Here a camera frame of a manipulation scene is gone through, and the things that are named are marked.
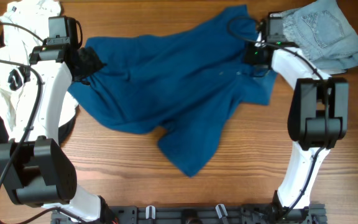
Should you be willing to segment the teal blue polo shirt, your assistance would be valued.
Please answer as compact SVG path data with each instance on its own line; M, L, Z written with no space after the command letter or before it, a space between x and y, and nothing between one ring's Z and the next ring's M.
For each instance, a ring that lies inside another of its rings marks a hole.
M103 126L166 132L158 146L189 177L213 157L226 121L241 103L267 105L276 73L244 62L257 38L245 5L168 36L92 37L104 67L68 91Z

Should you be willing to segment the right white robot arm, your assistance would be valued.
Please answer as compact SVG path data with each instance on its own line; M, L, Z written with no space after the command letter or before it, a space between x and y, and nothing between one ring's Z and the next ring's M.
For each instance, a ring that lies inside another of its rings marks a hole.
M294 90L287 120L291 158L269 216L298 222L310 213L310 193L321 164L346 134L349 84L313 65L282 28L282 15L269 13L257 23L258 39L249 42L246 55L251 64L281 74Z

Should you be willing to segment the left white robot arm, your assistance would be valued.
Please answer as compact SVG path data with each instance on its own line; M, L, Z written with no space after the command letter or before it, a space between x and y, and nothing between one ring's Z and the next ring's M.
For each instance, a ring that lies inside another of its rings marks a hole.
M50 17L48 28L48 37L33 48L24 67L23 85L35 88L17 109L24 126L0 144L0 191L5 189L16 205L55 212L73 223L116 223L106 201L77 183L75 167L58 142L68 87L102 63L82 47L81 25L74 18Z

